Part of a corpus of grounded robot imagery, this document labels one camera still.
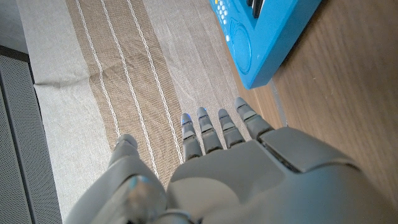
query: beige fabric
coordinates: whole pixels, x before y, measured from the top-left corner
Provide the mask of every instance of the beige fabric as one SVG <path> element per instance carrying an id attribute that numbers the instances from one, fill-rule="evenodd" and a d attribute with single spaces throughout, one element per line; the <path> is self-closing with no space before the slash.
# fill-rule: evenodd
<path id="1" fill-rule="evenodd" d="M 166 186 L 172 172 L 180 164 L 178 151 L 182 150 L 179 126 L 181 109 L 145 8 L 141 1 L 131 1 L 134 15 L 138 18 L 150 57 L 154 62 L 160 86 L 155 80 L 144 42 L 128 3 L 127 0 L 104 1 L 104 4 L 101 1 L 79 0 L 77 3 L 75 0 L 67 0 L 78 41 L 90 69 L 91 89 L 104 119 L 109 142 L 116 140 L 116 127 L 109 104 L 104 97 L 99 66 L 93 56 L 86 31 L 90 35 L 103 69 L 104 85 L 115 111 L 120 133 L 129 133 L 135 137 L 141 159 L 159 174 L 160 181 Z M 79 7 L 85 23 L 81 18 Z M 164 94 L 165 102 L 162 100 L 159 87 Z M 165 106 L 170 113 L 171 122 L 165 112 Z"/>
<path id="2" fill-rule="evenodd" d="M 65 219 L 106 170 L 111 150 L 65 2 L 17 3 Z"/>

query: fingertip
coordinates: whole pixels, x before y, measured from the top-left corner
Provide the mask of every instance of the fingertip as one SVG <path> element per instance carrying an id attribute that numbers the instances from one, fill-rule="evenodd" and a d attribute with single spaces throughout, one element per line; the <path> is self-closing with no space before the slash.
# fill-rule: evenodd
<path id="1" fill-rule="evenodd" d="M 237 97 L 234 102 L 235 109 L 238 110 L 239 107 L 246 105 L 247 102 L 241 97 Z"/>

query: white stripe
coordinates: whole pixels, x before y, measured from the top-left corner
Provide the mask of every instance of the white stripe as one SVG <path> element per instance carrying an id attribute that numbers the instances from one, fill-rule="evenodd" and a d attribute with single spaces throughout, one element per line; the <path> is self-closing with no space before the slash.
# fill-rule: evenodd
<path id="1" fill-rule="evenodd" d="M 83 15 L 83 11 L 81 10 L 79 0 L 76 0 L 76 4 L 77 4 L 77 7 L 79 8 L 79 13 L 80 13 L 80 16 L 81 16 L 81 21 L 83 22 L 83 26 L 85 27 L 85 31 L 86 31 L 86 35 L 87 35 L 88 42 L 90 43 L 91 51 L 93 52 L 94 59 L 95 59 L 95 61 L 97 62 L 97 66 L 98 66 L 98 69 L 99 69 L 99 80 L 100 80 L 100 82 L 101 82 L 102 91 L 104 92 L 106 101 L 108 102 L 108 106 L 109 106 L 109 108 L 110 108 L 110 110 L 111 110 L 111 114 L 112 114 L 112 117 L 113 117 L 113 122 L 114 122 L 114 127 L 115 127 L 115 130 L 116 130 L 116 134 L 118 135 L 118 137 L 120 137 L 119 126 L 118 126 L 118 120 L 116 119 L 116 113 L 115 113 L 114 110 L 113 110 L 113 106 L 112 106 L 112 104 L 111 104 L 111 99 L 109 98 L 108 92 L 106 91 L 106 88 L 105 88 L 104 79 L 103 79 L 103 70 L 102 70 L 102 66 L 101 66 L 100 61 L 98 60 L 98 56 L 97 56 L 97 53 L 96 53 L 96 51 L 95 51 L 95 49 L 94 49 L 93 42 L 91 41 L 90 34 L 88 33 L 88 29 L 87 29 L 87 25 L 86 25 L 86 20 L 85 20 L 85 17 L 84 17 L 84 15 Z"/>
<path id="2" fill-rule="evenodd" d="M 102 7 L 104 8 L 104 12 L 105 12 L 106 20 L 108 21 L 108 24 L 109 24 L 109 28 L 111 28 L 113 39 L 114 39 L 114 41 L 116 43 L 116 46 L 118 47 L 118 50 L 119 50 L 119 53 L 120 53 L 120 57 L 122 58 L 124 74 L 126 75 L 127 82 L 129 84 L 132 97 L 134 98 L 134 101 L 136 103 L 136 107 L 137 107 L 138 115 L 139 115 L 139 120 L 141 122 L 141 127 L 142 127 L 142 130 L 144 131 L 144 136 L 145 136 L 145 139 L 147 141 L 147 146 L 148 146 L 148 150 L 149 150 L 149 154 L 150 154 L 150 160 L 152 161 L 152 166 L 154 168 L 154 173 L 155 173 L 156 177 L 159 178 L 159 174 L 157 173 L 157 168 L 156 168 L 156 164 L 155 164 L 154 152 L 153 152 L 153 150 L 152 150 L 152 148 L 150 146 L 148 132 L 147 132 L 147 129 L 146 129 L 145 124 L 144 124 L 144 118 L 142 117 L 142 113 L 141 113 L 141 109 L 139 108 L 139 103 L 137 101 L 136 93 L 134 92 L 134 89 L 133 89 L 132 84 L 131 84 L 129 71 L 127 70 L 126 59 L 123 56 L 123 51 L 122 51 L 122 49 L 120 47 L 118 38 L 116 37 L 116 34 L 114 33 L 113 26 L 112 26 L 112 23 L 111 23 L 111 19 L 109 18 L 108 10 L 106 10 L 104 0 L 101 0 L 101 3 L 102 3 Z"/>
<path id="3" fill-rule="evenodd" d="M 167 119 L 169 120 L 169 126 L 170 126 L 170 128 L 171 128 L 171 130 L 172 130 L 173 139 L 174 139 L 174 144 L 175 144 L 175 148 L 176 148 L 176 150 L 177 150 L 178 158 L 180 159 L 180 163 L 183 164 L 182 155 L 181 155 L 181 150 L 180 150 L 180 146 L 178 145 L 178 139 L 177 139 L 177 135 L 175 134 L 175 130 L 174 130 L 174 126 L 173 126 L 172 117 L 171 117 L 171 115 L 170 115 L 170 113 L 169 113 L 169 107 L 167 106 L 166 98 L 164 97 L 162 87 L 160 86 L 160 81 L 159 81 L 159 78 L 158 78 L 157 73 L 156 73 L 156 70 L 155 70 L 154 61 L 152 60 L 152 57 L 150 56 L 150 52 L 149 52 L 149 48 L 148 48 L 147 42 L 146 42 L 146 40 L 145 40 L 145 38 L 144 38 L 144 34 L 143 34 L 142 31 L 141 31 L 141 27 L 140 27 L 140 25 L 138 24 L 138 20 L 137 20 L 137 17 L 136 17 L 136 13 L 134 12 L 134 10 L 133 10 L 133 8 L 132 8 L 131 1 L 130 1 L 130 0 L 127 0 L 127 2 L 129 3 L 131 15 L 132 15 L 132 17 L 134 18 L 134 22 L 136 23 L 136 26 L 137 26 L 139 35 L 141 36 L 142 43 L 144 43 L 145 50 L 147 51 L 147 56 L 148 56 L 148 59 L 149 59 L 150 67 L 151 67 L 151 69 L 152 69 L 152 73 L 153 73 L 154 76 L 155 76 L 156 85 L 157 85 L 157 87 L 158 87 L 158 89 L 159 89 L 160 96 L 162 97 L 163 107 L 164 107 L 164 110 L 165 110 L 165 112 L 166 112 Z"/>

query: robot finger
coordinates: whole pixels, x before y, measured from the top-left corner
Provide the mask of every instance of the robot finger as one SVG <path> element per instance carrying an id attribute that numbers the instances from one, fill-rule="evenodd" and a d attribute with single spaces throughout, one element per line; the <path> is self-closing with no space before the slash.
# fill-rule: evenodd
<path id="1" fill-rule="evenodd" d="M 200 157 L 201 153 L 200 145 L 195 133 L 195 129 L 192 125 L 192 120 L 189 114 L 182 114 L 181 116 L 181 126 L 182 126 L 182 146 L 184 153 L 184 162 L 188 160 Z"/>
<path id="2" fill-rule="evenodd" d="M 220 109 L 218 111 L 218 119 L 220 120 L 226 147 L 228 149 L 236 144 L 244 142 L 242 134 L 239 132 L 239 129 L 235 126 L 225 109 Z"/>
<path id="3" fill-rule="evenodd" d="M 206 112 L 206 109 L 204 109 L 203 107 L 198 108 L 198 118 L 201 137 L 203 139 L 203 145 L 205 147 L 206 154 L 217 149 L 223 149 L 221 142 L 218 139 L 216 130 L 214 129 Z"/>
<path id="4" fill-rule="evenodd" d="M 260 135 L 274 130 L 271 125 L 264 121 L 242 98 L 235 100 L 235 109 L 242 118 L 244 124 L 248 128 L 250 137 L 257 139 Z"/>

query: gray fabric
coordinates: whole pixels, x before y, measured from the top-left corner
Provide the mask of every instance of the gray fabric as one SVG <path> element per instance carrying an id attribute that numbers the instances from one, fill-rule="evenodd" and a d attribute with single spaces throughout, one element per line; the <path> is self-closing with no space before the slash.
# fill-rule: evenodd
<path id="1" fill-rule="evenodd" d="M 65 2 L 17 3 L 64 219 L 111 151 Z"/>
<path id="2" fill-rule="evenodd" d="M 185 2 L 183 9 L 177 1 L 150 0 L 144 4 L 181 110 L 197 119 L 197 108 L 207 108 L 220 139 L 220 108 L 226 108 L 237 127 L 245 130 L 233 108 L 238 91 L 209 2 L 192 0 Z M 113 142 L 107 141 L 65 2 L 18 0 L 18 5 L 65 218 L 82 193 L 106 170 L 109 143 Z M 243 131 L 243 136 L 247 139 L 248 132 Z"/>
<path id="3" fill-rule="evenodd" d="M 225 108 L 244 138 L 249 139 L 233 106 L 239 93 L 210 3 L 207 0 L 191 0 L 185 1 L 182 6 L 176 0 L 147 0 L 144 4 L 172 76 L 182 112 L 197 120 L 197 108 L 205 107 L 222 139 L 218 110 Z M 198 122 L 194 122 L 194 127 L 200 136 Z"/>

